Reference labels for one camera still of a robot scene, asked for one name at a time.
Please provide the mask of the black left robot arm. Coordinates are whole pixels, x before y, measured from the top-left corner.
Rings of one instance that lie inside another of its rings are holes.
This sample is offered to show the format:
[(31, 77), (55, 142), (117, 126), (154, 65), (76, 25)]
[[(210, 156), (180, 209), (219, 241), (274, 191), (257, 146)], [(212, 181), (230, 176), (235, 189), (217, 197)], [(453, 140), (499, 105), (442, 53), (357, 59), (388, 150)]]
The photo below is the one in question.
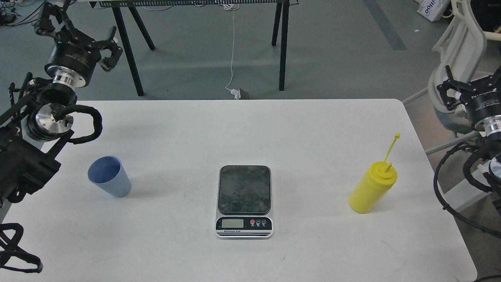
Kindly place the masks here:
[(1, 205), (43, 188), (59, 171), (56, 157), (67, 143), (88, 143), (102, 133), (100, 112), (77, 104), (75, 90), (89, 84), (97, 65), (114, 69), (123, 49), (115, 26), (100, 41), (75, 28), (69, 5), (44, 2), (34, 23), (36, 34), (55, 41), (44, 67), (49, 78), (27, 73), (22, 87), (9, 86), (11, 108), (1, 115)]

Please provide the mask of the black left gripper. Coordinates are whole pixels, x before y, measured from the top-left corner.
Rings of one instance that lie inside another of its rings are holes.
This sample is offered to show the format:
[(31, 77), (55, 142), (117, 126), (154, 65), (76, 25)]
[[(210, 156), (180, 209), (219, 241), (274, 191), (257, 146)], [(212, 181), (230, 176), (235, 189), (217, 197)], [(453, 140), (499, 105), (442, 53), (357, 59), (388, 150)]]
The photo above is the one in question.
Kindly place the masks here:
[[(37, 35), (55, 39), (48, 63), (44, 67), (45, 73), (54, 82), (70, 87), (86, 87), (97, 65), (100, 65), (105, 72), (110, 72), (116, 67), (123, 49), (118, 46), (115, 38), (116, 26), (110, 28), (107, 39), (100, 41), (76, 30), (67, 14), (71, 3), (63, 1), (63, 5), (60, 6), (44, 2), (33, 27)], [(52, 17), (58, 24), (64, 23), (66, 30), (56, 32)]]

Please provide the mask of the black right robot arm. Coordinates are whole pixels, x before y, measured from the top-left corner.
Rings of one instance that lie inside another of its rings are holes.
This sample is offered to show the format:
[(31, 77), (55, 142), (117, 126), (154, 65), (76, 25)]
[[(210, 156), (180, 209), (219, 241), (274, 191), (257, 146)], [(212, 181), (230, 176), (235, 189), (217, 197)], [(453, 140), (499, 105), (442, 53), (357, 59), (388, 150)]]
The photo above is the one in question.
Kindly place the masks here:
[(461, 141), (446, 152), (434, 172), (434, 193), (443, 210), (449, 212), (454, 218), (499, 238), (499, 231), (470, 221), (446, 202), (438, 187), (438, 176), (440, 168), (450, 156), (460, 150), (471, 149), (471, 155), (462, 166), (465, 180), (479, 191), (500, 195), (500, 69), (496, 69), (491, 75), (471, 82), (456, 80), (449, 66), (445, 67), (445, 71), (446, 80), (437, 86), (443, 104), (448, 110), (463, 105), (467, 120), (474, 133), (483, 132), (485, 136), (477, 145), (467, 145)]

